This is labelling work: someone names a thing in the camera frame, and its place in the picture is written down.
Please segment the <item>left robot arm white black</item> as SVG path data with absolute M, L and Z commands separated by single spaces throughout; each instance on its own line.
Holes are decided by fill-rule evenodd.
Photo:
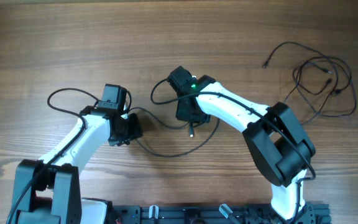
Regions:
M 8 223 L 122 223 L 112 202 L 83 198 L 80 174 L 104 144 L 121 146 L 141 137 L 132 96 L 107 84 L 101 98 L 76 114 L 75 127 L 40 159 L 24 159 L 16 168 Z

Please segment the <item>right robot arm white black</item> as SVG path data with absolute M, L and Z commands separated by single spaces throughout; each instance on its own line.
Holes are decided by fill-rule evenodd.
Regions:
M 273 210 L 285 220 L 296 219 L 305 205 L 301 184 L 316 149 L 293 111 L 282 102 L 251 102 L 182 66 L 167 82 L 178 97 L 177 119 L 203 123 L 215 116 L 242 133 L 257 169 L 272 185 Z

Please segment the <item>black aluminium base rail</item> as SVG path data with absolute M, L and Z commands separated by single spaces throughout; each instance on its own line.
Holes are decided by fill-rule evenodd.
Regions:
M 192 223 L 291 223 L 269 204 L 208 207 L 159 207 L 152 205 L 116 205 L 109 209 L 106 223 L 111 224 L 192 224 Z

